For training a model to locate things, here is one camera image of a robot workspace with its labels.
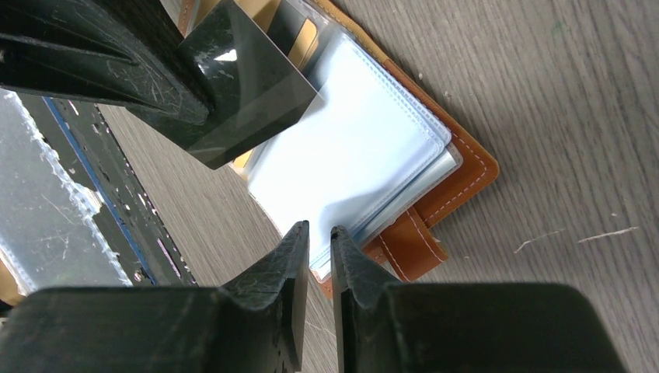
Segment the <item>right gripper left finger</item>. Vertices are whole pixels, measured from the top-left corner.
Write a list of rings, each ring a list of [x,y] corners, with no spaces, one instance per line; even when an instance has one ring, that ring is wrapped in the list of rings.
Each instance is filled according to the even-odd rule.
[[[309,223],[220,287],[48,288],[1,329],[3,372],[296,372]]]

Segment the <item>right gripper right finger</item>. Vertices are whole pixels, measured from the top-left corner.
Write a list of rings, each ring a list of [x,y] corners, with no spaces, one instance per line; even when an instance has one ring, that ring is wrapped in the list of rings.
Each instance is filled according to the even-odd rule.
[[[342,372],[623,372],[591,303],[547,283],[406,283],[331,231]]]

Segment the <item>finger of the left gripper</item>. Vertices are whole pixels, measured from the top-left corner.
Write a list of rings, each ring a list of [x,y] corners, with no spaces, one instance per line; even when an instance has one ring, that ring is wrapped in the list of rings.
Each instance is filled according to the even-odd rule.
[[[3,1],[1,86],[199,124],[210,104],[159,1]]]

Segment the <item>brown leather card holder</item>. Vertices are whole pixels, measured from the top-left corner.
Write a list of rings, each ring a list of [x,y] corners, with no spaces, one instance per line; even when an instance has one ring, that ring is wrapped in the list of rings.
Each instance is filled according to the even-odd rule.
[[[184,39],[219,2],[182,2]],[[446,261],[432,226],[492,183],[497,161],[331,1],[234,2],[287,58],[303,22],[317,27],[298,69],[316,97],[235,170],[280,233],[309,222],[316,283],[331,294],[336,225],[404,281]]]

